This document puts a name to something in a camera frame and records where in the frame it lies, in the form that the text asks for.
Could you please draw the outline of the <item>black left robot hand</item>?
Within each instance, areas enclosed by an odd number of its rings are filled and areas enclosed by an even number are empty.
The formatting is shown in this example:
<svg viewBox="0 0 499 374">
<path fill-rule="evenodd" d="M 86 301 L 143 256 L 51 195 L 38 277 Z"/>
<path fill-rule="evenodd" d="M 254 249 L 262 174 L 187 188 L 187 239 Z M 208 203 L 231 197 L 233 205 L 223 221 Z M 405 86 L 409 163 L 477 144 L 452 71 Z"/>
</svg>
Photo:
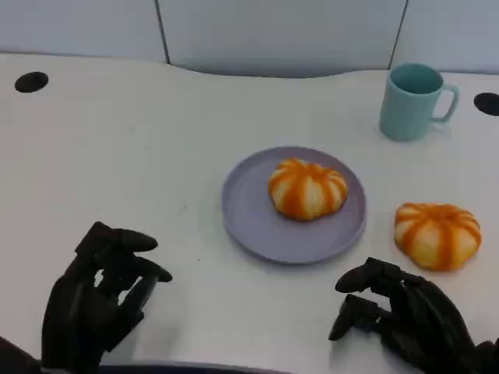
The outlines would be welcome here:
<svg viewBox="0 0 499 374">
<path fill-rule="evenodd" d="M 143 320 L 155 286 L 172 275 L 141 257 L 157 240 L 138 231 L 95 222 L 76 257 L 51 289 L 42 326 L 46 371 L 95 373 L 110 352 Z"/>
</svg>

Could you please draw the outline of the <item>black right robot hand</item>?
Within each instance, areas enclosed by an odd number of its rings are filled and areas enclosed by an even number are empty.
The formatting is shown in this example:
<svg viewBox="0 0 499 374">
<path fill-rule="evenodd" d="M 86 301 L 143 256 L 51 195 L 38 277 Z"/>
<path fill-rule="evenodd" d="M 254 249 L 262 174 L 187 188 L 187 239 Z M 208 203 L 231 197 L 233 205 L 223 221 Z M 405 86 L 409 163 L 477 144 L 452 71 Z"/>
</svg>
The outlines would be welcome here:
<svg viewBox="0 0 499 374">
<path fill-rule="evenodd" d="M 329 334 L 375 333 L 382 345 L 425 373 L 467 373 L 460 360 L 474 351 L 461 313 L 434 283 L 370 257 L 335 285 L 346 295 Z"/>
</svg>

